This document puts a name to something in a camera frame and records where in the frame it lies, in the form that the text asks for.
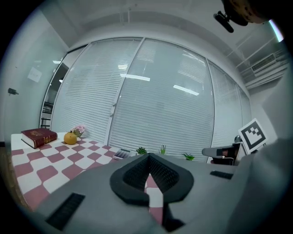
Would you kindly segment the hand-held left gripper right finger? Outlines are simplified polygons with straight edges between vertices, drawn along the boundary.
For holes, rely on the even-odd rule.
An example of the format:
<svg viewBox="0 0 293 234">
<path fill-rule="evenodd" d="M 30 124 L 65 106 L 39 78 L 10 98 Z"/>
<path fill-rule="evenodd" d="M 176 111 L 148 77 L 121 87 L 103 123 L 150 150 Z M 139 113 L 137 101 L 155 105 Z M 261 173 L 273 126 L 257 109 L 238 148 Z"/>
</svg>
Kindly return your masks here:
<svg viewBox="0 0 293 234">
<path fill-rule="evenodd" d="M 162 225 L 149 234 L 233 234 L 239 201 L 239 167 L 187 162 L 149 154 L 151 174 L 163 193 Z"/>
</svg>

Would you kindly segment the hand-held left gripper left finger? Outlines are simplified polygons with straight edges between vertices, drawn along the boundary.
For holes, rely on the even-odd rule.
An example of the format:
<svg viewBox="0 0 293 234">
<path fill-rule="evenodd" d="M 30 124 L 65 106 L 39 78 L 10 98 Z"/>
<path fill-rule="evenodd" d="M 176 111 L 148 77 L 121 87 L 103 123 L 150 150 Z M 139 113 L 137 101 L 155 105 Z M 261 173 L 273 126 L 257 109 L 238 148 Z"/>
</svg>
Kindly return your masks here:
<svg viewBox="0 0 293 234">
<path fill-rule="evenodd" d="M 166 234 L 148 207 L 126 204 L 110 187 L 110 177 L 138 156 L 118 160 L 80 173 L 51 193 L 36 209 L 35 224 L 42 234 Z M 84 199 L 62 230 L 49 218 L 72 194 Z"/>
</svg>

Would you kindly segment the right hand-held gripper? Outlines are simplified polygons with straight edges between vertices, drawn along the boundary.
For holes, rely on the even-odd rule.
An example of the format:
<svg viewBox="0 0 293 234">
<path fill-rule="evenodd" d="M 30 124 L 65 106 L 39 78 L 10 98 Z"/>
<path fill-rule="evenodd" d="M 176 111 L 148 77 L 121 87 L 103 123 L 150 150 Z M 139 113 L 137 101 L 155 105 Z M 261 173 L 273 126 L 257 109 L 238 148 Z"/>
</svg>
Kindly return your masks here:
<svg viewBox="0 0 293 234">
<path fill-rule="evenodd" d="M 256 153 L 267 143 L 267 135 L 260 125 L 259 121 L 254 118 L 249 123 L 238 130 L 240 146 L 235 160 L 235 148 L 233 146 L 224 146 L 217 148 L 204 148 L 202 154 L 211 157 L 212 164 L 218 165 L 238 165 L 240 160 L 249 154 Z"/>
</svg>

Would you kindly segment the purple-keyed calculator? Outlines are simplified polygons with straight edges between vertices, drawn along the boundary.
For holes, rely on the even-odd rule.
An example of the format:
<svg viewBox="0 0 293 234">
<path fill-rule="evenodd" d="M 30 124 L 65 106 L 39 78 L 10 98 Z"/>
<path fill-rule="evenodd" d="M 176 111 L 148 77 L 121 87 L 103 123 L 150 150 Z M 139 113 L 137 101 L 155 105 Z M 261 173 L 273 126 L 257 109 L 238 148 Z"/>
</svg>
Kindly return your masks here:
<svg viewBox="0 0 293 234">
<path fill-rule="evenodd" d="M 119 149 L 113 156 L 115 160 L 122 160 L 129 158 L 131 156 L 131 152 L 126 149 Z"/>
</svg>

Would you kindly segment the red white checkered tablecloth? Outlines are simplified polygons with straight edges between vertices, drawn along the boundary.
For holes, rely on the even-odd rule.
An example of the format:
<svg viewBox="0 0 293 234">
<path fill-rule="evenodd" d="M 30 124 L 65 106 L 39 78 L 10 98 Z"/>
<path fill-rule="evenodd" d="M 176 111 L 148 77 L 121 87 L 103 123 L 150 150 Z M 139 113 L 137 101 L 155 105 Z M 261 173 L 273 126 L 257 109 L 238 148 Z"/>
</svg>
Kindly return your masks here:
<svg viewBox="0 0 293 234">
<path fill-rule="evenodd" d="M 21 194 L 31 210 L 80 173 L 115 162 L 119 149 L 81 137 L 77 143 L 42 150 L 13 150 L 11 159 Z"/>
</svg>

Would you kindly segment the yellow fruit-shaped ornament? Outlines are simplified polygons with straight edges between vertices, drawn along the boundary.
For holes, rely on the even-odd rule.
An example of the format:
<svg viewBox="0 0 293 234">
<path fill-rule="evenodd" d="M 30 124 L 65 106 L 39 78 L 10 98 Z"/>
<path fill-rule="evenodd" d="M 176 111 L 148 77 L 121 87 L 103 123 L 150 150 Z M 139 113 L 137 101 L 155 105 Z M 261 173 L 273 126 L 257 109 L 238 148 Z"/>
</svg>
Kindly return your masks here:
<svg viewBox="0 0 293 234">
<path fill-rule="evenodd" d="M 67 132 L 64 135 L 64 143 L 68 145 L 74 145 L 77 143 L 77 136 L 73 132 Z"/>
</svg>

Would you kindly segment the pink flower bundle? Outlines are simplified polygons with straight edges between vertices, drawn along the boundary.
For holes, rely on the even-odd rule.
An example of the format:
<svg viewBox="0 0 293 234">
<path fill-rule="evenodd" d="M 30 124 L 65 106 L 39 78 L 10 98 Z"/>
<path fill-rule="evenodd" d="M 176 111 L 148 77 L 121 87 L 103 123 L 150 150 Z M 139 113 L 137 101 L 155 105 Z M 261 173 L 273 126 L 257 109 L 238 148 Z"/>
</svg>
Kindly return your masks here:
<svg viewBox="0 0 293 234">
<path fill-rule="evenodd" d="M 70 130 L 71 133 L 75 134 L 77 137 L 80 137 L 85 132 L 84 125 L 77 125 Z"/>
</svg>

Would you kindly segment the white window blinds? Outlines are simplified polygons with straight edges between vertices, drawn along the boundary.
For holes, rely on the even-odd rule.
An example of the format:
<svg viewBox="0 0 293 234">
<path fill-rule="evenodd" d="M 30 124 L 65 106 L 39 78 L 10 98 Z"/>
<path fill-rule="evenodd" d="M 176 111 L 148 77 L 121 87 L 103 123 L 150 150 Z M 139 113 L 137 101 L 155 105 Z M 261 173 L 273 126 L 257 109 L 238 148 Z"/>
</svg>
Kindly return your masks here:
<svg viewBox="0 0 293 234">
<path fill-rule="evenodd" d="M 153 39 L 89 44 L 54 101 L 51 128 L 84 124 L 107 146 L 205 163 L 202 150 L 230 145 L 251 120 L 250 100 L 218 66 L 183 47 Z"/>
</svg>

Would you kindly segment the dark red hardcover book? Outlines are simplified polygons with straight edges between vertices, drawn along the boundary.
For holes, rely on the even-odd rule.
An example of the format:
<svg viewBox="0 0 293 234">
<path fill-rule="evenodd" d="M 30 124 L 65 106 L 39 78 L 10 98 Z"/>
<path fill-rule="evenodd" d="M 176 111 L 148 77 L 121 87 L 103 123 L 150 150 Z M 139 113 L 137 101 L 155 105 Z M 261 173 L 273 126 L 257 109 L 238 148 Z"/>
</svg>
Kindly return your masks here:
<svg viewBox="0 0 293 234">
<path fill-rule="evenodd" d="M 39 148 L 45 144 L 55 141 L 58 134 L 46 128 L 36 128 L 21 132 L 22 141 L 33 149 Z"/>
</svg>

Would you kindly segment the black stair railing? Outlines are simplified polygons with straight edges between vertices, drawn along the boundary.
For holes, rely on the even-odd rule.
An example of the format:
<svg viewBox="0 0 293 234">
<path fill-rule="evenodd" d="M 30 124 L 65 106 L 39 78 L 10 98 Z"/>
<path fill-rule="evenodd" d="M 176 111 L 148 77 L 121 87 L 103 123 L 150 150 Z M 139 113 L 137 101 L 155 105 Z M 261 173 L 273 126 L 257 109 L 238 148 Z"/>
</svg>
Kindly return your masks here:
<svg viewBox="0 0 293 234">
<path fill-rule="evenodd" d="M 41 128 L 50 129 L 53 106 L 52 103 L 44 102 L 39 124 Z"/>
</svg>

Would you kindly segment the ceiling air vent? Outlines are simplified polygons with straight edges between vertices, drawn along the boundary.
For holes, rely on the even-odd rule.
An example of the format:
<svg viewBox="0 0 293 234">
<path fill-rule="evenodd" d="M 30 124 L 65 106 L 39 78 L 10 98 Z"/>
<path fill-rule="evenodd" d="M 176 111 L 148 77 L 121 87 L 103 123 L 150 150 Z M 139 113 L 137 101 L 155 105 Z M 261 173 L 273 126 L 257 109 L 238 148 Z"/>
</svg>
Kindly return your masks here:
<svg viewBox="0 0 293 234">
<path fill-rule="evenodd" d="M 261 76 L 288 63 L 288 54 L 272 53 L 251 66 L 255 76 Z"/>
</svg>

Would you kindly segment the white paper sheet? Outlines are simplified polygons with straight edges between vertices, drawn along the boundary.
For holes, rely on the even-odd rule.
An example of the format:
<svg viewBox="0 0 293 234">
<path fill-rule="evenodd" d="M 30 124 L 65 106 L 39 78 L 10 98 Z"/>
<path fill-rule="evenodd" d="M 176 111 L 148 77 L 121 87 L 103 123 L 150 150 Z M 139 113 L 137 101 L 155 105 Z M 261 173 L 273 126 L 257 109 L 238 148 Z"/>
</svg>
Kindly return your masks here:
<svg viewBox="0 0 293 234">
<path fill-rule="evenodd" d="M 41 76 L 42 76 L 42 72 L 32 67 L 28 73 L 27 78 L 38 83 L 40 81 Z"/>
</svg>

